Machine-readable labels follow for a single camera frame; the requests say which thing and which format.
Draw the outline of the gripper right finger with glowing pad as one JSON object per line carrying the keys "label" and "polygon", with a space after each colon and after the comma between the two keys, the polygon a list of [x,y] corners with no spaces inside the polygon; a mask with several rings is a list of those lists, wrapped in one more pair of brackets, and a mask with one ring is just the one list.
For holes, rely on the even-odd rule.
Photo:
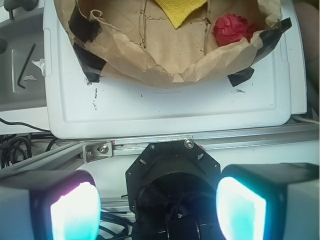
{"label": "gripper right finger with glowing pad", "polygon": [[216,212],[227,240],[318,240],[320,167],[312,163],[230,164]]}

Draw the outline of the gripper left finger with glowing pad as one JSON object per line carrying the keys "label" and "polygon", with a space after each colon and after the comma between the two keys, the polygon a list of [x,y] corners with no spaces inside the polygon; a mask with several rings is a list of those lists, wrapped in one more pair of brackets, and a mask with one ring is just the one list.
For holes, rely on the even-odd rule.
{"label": "gripper left finger with glowing pad", "polygon": [[2,240],[94,240],[101,199],[84,170],[1,170]]}

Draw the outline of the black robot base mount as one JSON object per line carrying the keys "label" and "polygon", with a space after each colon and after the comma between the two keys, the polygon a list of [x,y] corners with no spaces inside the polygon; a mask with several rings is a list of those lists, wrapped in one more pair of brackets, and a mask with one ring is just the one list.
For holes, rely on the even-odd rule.
{"label": "black robot base mount", "polygon": [[191,140],[150,143],[125,173],[134,240],[222,240],[221,166]]}

